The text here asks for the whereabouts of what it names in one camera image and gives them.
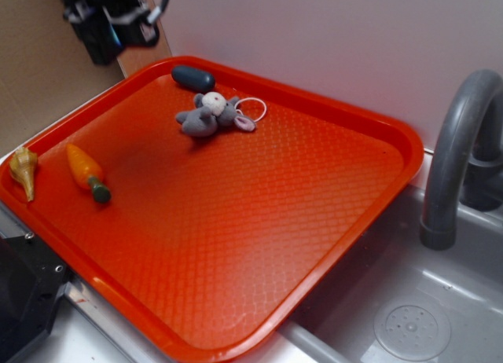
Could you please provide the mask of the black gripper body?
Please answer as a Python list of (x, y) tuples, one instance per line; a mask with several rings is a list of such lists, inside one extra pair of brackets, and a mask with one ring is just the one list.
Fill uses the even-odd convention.
[(64, 19), (72, 26), (82, 41), (83, 26), (90, 22), (109, 23), (104, 9), (120, 13), (127, 6), (126, 0), (63, 0)]

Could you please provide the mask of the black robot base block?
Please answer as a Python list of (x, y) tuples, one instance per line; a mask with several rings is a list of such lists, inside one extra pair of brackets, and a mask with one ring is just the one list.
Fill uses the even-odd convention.
[(1, 361), (18, 362), (51, 334), (68, 266), (38, 235), (1, 239)]

